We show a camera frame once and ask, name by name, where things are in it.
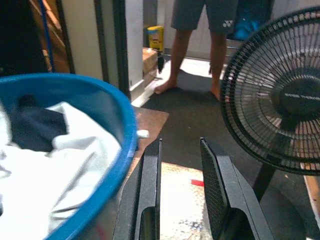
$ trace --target blue cord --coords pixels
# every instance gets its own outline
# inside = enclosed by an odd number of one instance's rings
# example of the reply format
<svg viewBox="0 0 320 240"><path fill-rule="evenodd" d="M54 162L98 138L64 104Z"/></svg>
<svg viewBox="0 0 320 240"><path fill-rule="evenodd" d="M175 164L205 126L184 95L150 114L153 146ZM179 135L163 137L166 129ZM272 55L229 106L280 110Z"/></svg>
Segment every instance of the blue cord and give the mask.
<svg viewBox="0 0 320 240"><path fill-rule="evenodd" d="M53 52L52 52L52 45L51 45L51 40L50 40L50 35L49 35L49 28L48 28L48 24L47 24L45 5L42 2L42 0L38 0L38 2L39 2L40 8L41 8L41 13L42 13L44 35L45 35L46 45L48 47L48 52L49 52L49 60L50 60L50 64L51 64L51 71L54 73L55 72L54 56L53 56Z"/></svg>

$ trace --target gray shorts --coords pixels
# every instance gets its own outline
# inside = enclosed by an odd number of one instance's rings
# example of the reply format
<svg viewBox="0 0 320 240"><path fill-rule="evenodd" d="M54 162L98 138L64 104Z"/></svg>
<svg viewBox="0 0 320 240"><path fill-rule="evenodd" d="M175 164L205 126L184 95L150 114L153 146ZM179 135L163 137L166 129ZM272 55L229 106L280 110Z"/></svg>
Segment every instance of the gray shorts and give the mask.
<svg viewBox="0 0 320 240"><path fill-rule="evenodd" d="M171 27L197 29L204 5L211 32L226 35L233 32L238 0L175 0Z"/></svg>

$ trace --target tiled floor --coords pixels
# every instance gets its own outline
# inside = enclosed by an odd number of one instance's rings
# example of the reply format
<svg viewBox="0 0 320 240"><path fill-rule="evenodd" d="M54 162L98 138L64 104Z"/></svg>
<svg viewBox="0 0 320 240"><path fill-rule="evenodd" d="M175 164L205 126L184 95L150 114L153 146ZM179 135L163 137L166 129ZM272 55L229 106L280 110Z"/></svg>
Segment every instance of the tiled floor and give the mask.
<svg viewBox="0 0 320 240"><path fill-rule="evenodd" d="M161 240L210 240L208 220L204 221L205 193L196 169L162 163L160 200Z"/></svg>

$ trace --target dark gray carpet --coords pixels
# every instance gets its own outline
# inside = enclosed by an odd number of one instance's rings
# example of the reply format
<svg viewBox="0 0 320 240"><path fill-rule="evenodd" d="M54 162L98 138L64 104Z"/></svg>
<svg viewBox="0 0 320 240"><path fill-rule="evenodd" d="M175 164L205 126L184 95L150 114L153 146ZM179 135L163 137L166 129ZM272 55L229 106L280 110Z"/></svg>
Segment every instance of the dark gray carpet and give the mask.
<svg viewBox="0 0 320 240"><path fill-rule="evenodd" d="M170 114L160 133L162 160L201 170L200 137L209 137L225 149L252 185L261 163L242 150L229 134L220 104L209 92L210 86L211 79L181 71L178 88L154 94L143 106ZM261 207L275 239L320 239L302 176L276 171Z"/></svg>

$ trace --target electric fan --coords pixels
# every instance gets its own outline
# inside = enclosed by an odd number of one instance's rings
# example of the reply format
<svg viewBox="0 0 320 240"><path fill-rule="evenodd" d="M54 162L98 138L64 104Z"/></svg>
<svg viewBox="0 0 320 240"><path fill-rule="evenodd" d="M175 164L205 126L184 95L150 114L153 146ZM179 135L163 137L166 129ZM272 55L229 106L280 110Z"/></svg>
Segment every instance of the electric fan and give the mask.
<svg viewBox="0 0 320 240"><path fill-rule="evenodd" d="M276 169L320 175L320 6L254 33L230 61L220 99L234 139L263 163L258 200Z"/></svg>

